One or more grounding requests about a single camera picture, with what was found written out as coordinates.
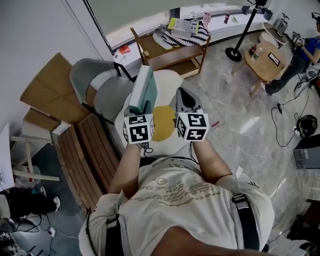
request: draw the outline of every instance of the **black tripod stand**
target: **black tripod stand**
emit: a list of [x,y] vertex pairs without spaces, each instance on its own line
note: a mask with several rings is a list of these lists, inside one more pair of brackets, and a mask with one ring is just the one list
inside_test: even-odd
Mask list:
[[244,40],[244,38],[245,38],[245,36],[251,26],[252,21],[254,20],[254,17],[258,11],[259,6],[264,6],[266,3],[267,3],[267,0],[256,0],[255,7],[252,11],[252,14],[250,16],[248,23],[246,24],[246,27],[241,35],[241,38],[240,38],[238,44],[236,45],[235,48],[229,47],[229,48],[225,49],[225,54],[229,57],[229,59],[233,60],[234,62],[239,62],[242,60],[241,53],[238,51],[239,47],[242,44],[242,41]]

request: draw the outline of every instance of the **tripod base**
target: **tripod base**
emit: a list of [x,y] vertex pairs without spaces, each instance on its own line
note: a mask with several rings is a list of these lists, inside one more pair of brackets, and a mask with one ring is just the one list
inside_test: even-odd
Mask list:
[[234,62],[240,62],[242,60],[241,53],[232,47],[225,49],[225,54]]

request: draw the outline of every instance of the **shoe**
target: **shoe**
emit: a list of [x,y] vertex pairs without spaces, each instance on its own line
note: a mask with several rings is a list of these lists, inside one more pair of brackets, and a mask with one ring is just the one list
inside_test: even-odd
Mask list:
[[53,201],[54,201],[54,203],[55,203],[55,205],[56,205],[56,209],[55,209],[55,212],[56,212],[56,211],[58,211],[58,209],[59,209],[60,206],[61,206],[60,198],[56,196],[56,197],[53,199]]
[[265,83],[265,82],[262,82],[260,85],[261,85],[262,89],[263,89],[264,91],[266,91],[266,83]]
[[40,193],[44,195],[45,199],[47,199],[47,192],[44,186],[40,187]]

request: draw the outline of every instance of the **person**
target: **person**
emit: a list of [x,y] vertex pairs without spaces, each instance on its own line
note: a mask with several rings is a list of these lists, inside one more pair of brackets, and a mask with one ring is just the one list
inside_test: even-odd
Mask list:
[[[234,193],[240,187],[250,201],[261,251],[270,235],[272,203],[245,174],[237,178],[205,139],[193,143],[198,164],[189,158],[159,158],[140,167],[141,149],[128,144],[108,189],[79,233],[84,256],[265,255],[244,249]],[[119,214],[121,234],[108,235]]]
[[47,199],[45,188],[40,193],[17,190],[13,193],[0,194],[0,218],[18,220],[30,214],[42,215],[56,212],[61,205],[59,197]]
[[[320,33],[320,17],[316,18],[316,30]],[[320,36],[309,39],[306,46],[296,43],[300,49],[293,55],[290,65],[287,67],[280,80],[273,80],[264,85],[268,95],[279,92],[286,84],[299,73],[303,73],[310,63],[317,64],[320,59]]]

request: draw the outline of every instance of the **blue shirt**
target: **blue shirt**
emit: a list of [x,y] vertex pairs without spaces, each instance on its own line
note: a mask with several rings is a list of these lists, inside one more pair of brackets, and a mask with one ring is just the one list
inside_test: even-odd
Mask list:
[[[314,55],[316,48],[320,49],[320,38],[311,38],[309,43],[305,46],[309,53]],[[307,61],[310,61],[305,52],[300,49],[300,55],[305,58]]]

